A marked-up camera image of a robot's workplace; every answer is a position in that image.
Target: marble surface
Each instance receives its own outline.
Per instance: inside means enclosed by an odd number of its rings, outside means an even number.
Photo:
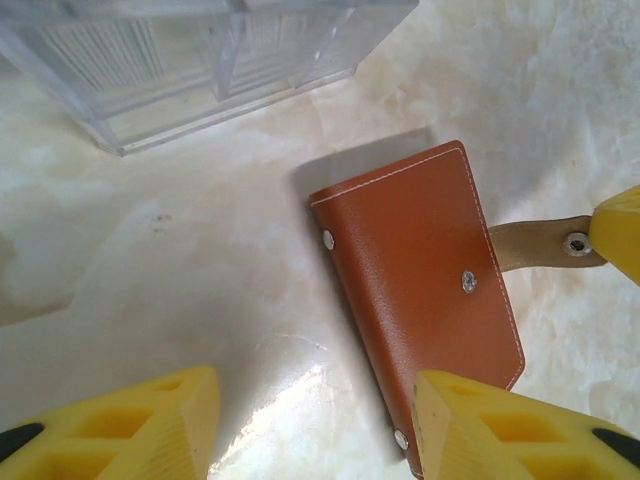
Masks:
[[[423,0],[354,78],[125,159],[2,63],[0,428],[213,364],[210,479],[410,478],[305,195],[458,138],[490,225],[591,212],[640,183],[639,22],[632,0]],[[640,435],[640,289],[505,278],[515,391]]]

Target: leather key case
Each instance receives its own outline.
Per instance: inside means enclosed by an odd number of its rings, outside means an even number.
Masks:
[[[420,370],[510,389],[524,356],[469,162],[451,142],[310,197],[398,443]]]

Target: transparent plastic box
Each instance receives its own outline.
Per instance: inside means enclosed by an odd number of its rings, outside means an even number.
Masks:
[[[0,0],[0,51],[124,155],[352,75],[418,0]]]

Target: leather strap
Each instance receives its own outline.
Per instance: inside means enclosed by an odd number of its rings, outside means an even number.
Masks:
[[[515,222],[489,229],[500,270],[508,272],[526,267],[584,268],[604,265],[607,261],[595,250],[584,256],[571,256],[564,250],[571,233],[589,232],[591,217]]]

